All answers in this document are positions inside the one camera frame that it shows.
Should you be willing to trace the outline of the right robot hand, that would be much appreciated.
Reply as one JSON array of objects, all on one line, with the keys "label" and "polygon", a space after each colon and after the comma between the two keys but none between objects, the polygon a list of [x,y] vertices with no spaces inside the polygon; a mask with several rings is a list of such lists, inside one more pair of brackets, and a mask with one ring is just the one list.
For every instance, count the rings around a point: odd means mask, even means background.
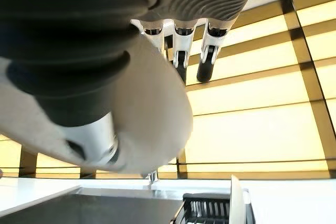
[{"label": "right robot hand", "polygon": [[1,0],[1,133],[83,167],[145,173],[190,138],[195,25],[211,77],[248,0]]}]

